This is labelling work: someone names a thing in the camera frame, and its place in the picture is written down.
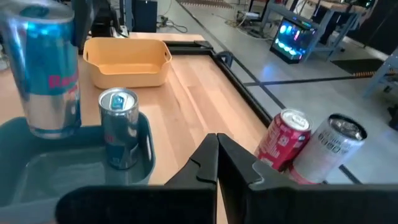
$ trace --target yellow basket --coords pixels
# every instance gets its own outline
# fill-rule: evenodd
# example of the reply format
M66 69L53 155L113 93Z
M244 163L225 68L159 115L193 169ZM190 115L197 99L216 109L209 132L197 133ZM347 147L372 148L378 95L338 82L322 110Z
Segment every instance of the yellow basket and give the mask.
M148 87L165 83L172 56L161 40L95 37L83 58L98 88Z

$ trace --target black cabinet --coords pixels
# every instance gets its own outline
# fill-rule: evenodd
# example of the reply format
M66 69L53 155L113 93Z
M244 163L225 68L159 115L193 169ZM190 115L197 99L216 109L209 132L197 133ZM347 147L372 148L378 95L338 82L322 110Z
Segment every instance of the black cabinet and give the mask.
M133 1L132 16L133 32L156 32L157 1Z
M376 50L391 54L398 46L398 1L379 0L372 16L348 37Z

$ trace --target wooden table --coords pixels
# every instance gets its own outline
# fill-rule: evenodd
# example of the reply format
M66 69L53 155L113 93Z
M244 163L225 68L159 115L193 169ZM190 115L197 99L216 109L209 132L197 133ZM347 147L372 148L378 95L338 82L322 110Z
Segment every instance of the wooden table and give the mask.
M131 38L192 41L200 35L131 34ZM83 125L99 125L96 88L79 60ZM150 184L164 184L180 170L207 133L226 133L253 152L266 128L209 56L175 55L167 82L155 88L133 89L140 111L149 119L154 138L156 166ZM0 124L23 116L12 73L0 73ZM218 223L226 223L221 193Z
M297 5L298 1L299 0L295 0L294 3L296 2L296 4L293 3L292 6ZM315 5L318 4L318 0L307 0L307 2L311 2ZM349 4L340 3L338 1L333 2L333 1L325 1L325 0L321 0L320 5L325 8L331 9L335 12L346 12L346 10L349 6ZM365 11L366 11L366 9L362 6L353 6L351 8L351 10L349 11L349 13L363 13Z

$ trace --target can lid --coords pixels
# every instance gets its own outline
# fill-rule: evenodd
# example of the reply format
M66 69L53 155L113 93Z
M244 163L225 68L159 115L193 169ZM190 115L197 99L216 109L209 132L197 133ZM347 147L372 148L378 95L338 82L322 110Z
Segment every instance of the can lid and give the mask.
M330 115L329 124L335 131L350 139L361 141L367 137L365 129L360 124L342 114Z
M7 17L15 17L27 22L63 23L70 22L73 10L53 0L12 0L0 5Z
M137 95L125 88L111 88L102 92L98 98L100 107L116 113L128 111L138 104Z
M289 127L296 131L308 131L311 129L311 121L301 111L284 109L280 112L280 117Z

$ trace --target red can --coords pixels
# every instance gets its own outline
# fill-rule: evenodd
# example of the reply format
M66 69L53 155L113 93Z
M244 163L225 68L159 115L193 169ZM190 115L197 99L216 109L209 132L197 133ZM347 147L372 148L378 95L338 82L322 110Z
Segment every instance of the red can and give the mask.
M283 171L310 139L311 128L312 123L303 112L284 109L272 120L254 155Z

